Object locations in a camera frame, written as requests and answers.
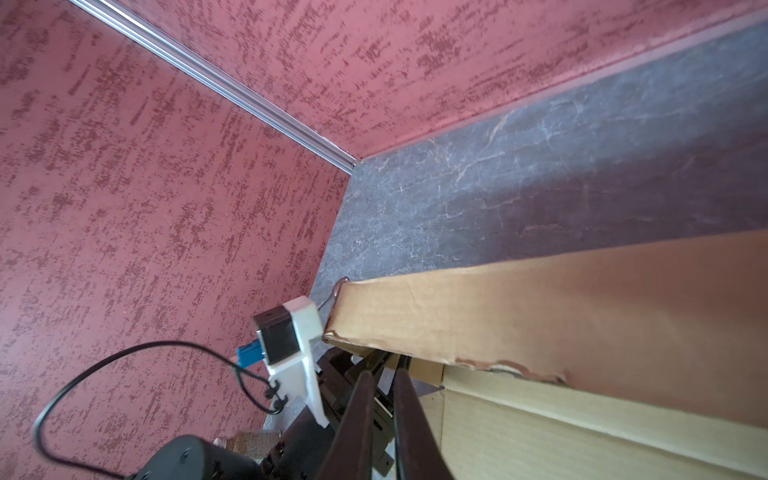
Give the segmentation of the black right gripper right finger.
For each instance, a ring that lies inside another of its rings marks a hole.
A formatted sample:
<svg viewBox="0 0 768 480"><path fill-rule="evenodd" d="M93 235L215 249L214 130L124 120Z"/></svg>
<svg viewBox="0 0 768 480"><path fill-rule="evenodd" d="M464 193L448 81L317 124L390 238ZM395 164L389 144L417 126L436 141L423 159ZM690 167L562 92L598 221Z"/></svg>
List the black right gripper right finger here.
<svg viewBox="0 0 768 480"><path fill-rule="evenodd" d="M395 372L395 447L399 479L452 479L405 368Z"/></svg>

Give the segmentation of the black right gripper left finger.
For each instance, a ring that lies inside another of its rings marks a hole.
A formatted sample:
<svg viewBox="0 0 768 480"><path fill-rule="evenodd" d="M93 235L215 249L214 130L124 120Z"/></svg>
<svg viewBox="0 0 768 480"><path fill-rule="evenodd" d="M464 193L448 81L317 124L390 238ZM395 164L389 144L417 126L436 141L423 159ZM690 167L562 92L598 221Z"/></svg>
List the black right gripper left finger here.
<svg viewBox="0 0 768 480"><path fill-rule="evenodd" d="M316 479L370 479L374 383L370 371L358 377L347 409Z"/></svg>

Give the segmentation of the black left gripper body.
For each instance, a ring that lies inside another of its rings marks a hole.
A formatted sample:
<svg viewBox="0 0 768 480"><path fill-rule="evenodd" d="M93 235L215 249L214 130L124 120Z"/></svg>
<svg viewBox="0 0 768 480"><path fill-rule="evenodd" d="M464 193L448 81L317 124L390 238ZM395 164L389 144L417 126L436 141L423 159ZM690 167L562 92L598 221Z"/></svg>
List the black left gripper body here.
<svg viewBox="0 0 768 480"><path fill-rule="evenodd" d="M304 409L284 431L260 467L267 479L311 479L328 453L339 429L359 374L369 370L378 381L390 353L375 350L358 363L352 354L338 347L328 350L318 361L317 374L324 413L329 425L319 426L312 413ZM393 405L380 389L375 390L372 411L372 468L377 476L393 472L395 460L387 452L395 436Z"/></svg>

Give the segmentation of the brown cardboard box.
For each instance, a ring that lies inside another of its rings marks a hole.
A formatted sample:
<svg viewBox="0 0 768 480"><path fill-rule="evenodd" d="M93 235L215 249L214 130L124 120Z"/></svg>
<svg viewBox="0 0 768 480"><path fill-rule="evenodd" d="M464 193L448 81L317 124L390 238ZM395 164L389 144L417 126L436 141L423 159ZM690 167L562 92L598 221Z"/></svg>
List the brown cardboard box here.
<svg viewBox="0 0 768 480"><path fill-rule="evenodd" d="M457 479L763 479L767 234L344 285L326 342L407 355Z"/></svg>

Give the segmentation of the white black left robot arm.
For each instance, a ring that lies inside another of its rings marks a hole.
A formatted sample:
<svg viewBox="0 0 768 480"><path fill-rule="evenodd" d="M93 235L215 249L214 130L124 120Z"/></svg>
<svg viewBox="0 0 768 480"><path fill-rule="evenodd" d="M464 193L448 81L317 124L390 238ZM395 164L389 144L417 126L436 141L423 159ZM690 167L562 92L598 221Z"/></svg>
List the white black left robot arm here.
<svg viewBox="0 0 768 480"><path fill-rule="evenodd" d="M193 435L175 438L133 479L370 479L395 465L387 448L395 436L393 406L378 388L391 355L375 350L360 362L332 348L318 374L322 427L304 408L286 433L257 461Z"/></svg>

